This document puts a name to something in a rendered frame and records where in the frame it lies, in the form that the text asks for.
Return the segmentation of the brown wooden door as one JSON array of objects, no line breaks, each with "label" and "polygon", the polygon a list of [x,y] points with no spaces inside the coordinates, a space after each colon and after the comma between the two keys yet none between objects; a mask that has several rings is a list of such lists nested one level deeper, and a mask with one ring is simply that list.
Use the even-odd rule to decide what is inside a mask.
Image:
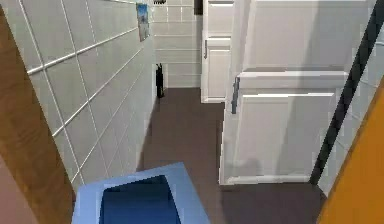
[{"label": "brown wooden door", "polygon": [[1,6],[0,156],[38,224],[71,224],[75,193]]}]

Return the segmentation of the blue framed wall picture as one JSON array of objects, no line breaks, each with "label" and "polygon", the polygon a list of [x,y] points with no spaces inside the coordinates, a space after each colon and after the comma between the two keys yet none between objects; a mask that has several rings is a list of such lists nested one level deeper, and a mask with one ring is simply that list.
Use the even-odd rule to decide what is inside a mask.
[{"label": "blue framed wall picture", "polygon": [[137,11],[137,20],[138,20],[138,29],[139,29],[139,39],[143,42],[147,37],[150,36],[149,33],[149,20],[148,20],[148,5],[144,3],[136,4]]}]

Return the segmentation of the blue open bin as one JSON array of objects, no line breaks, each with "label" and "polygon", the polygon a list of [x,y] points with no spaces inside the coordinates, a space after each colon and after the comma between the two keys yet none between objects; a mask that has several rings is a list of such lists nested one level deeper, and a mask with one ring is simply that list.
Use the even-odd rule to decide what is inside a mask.
[{"label": "blue open bin", "polygon": [[181,162],[78,189],[71,224],[211,224]]}]

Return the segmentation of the white panelled room door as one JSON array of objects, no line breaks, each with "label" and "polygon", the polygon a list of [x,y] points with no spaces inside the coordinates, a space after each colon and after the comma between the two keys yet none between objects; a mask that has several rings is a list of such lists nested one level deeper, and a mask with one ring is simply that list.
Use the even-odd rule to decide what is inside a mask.
[{"label": "white panelled room door", "polygon": [[235,1],[220,184],[309,179],[375,1]]},{"label": "white panelled room door", "polygon": [[[203,0],[201,101],[221,103],[226,97],[231,55],[234,0]],[[207,39],[207,59],[204,40]]]}]

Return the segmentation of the black tall slim object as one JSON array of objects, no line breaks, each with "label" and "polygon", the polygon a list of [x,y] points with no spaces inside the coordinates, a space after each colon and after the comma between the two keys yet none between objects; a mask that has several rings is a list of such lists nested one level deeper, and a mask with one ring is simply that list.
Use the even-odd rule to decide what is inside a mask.
[{"label": "black tall slim object", "polygon": [[157,97],[162,98],[164,97],[164,76],[163,76],[163,69],[162,64],[156,64],[156,91],[157,91]]}]

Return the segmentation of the orange door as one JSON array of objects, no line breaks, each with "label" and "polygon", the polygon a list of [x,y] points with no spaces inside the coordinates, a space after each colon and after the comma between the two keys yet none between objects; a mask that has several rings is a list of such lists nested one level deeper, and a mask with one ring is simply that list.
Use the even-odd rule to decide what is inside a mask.
[{"label": "orange door", "polygon": [[384,224],[384,77],[316,224]]}]

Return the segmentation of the black door frame strip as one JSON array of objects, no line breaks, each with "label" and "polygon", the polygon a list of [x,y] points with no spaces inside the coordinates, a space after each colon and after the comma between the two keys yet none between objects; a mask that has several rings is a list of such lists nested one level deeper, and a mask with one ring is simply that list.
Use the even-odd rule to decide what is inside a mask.
[{"label": "black door frame strip", "polygon": [[369,22],[364,31],[358,51],[355,55],[353,64],[348,73],[347,80],[338,100],[337,107],[323,140],[316,163],[311,173],[309,183],[317,185],[330,156],[336,137],[341,129],[347,111],[361,80],[363,72],[368,63],[368,59],[375,46],[382,25],[384,24],[384,0],[376,0],[369,18]]}]

